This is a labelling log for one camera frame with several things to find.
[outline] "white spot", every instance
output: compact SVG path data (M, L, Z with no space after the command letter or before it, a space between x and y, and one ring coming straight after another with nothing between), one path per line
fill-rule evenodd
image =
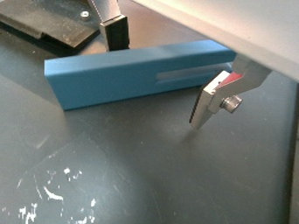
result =
M49 173L51 174L51 179L49 180L49 184L53 182L53 178L57 175L57 171L49 171Z
M55 158L57 154L58 154L58 150L49 156L49 158Z
M33 204L33 212L28 213L27 216L26 216L26 224L28 224L30 219L34 222L34 220L37 218L37 207L38 207L38 204Z
M50 192L50 190L47 189L47 187L43 187L45 191L47 192L50 198L49 199L54 199L54 200L62 200L63 201L63 197L57 195L55 193Z
M91 201L91 203L90 203L90 205L94 207L95 205L97 205L97 200L94 199L93 201Z
M19 209L19 212L20 212L23 218L24 218L24 215L26 215L26 207L24 207L24 208L20 208L20 209Z
M89 217L85 218L85 220L78 220L77 224L87 224L89 223Z
M34 175L34 181L35 181L37 192L39 193L41 199L43 199L43 196L42 196L42 193L41 193L41 190L39 190L39 187L38 187L38 183L37 183L37 177L35 177L35 175Z
M23 179L19 180L19 184L18 184L16 189L19 188L20 184L23 183L23 181L24 181Z
M39 150L39 149L43 147L43 145L46 144L49 138L50 138L50 136L47 136L47 137L46 137L46 138L37 144L35 148L37 148L38 150Z
M65 173L69 174L71 172L70 168L66 168Z

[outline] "blue rectangular block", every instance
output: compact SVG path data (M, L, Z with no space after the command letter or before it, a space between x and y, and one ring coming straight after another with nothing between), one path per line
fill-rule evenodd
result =
M63 109L75 109L199 86L215 74L206 66L231 62L235 56L205 40L49 59L45 74Z

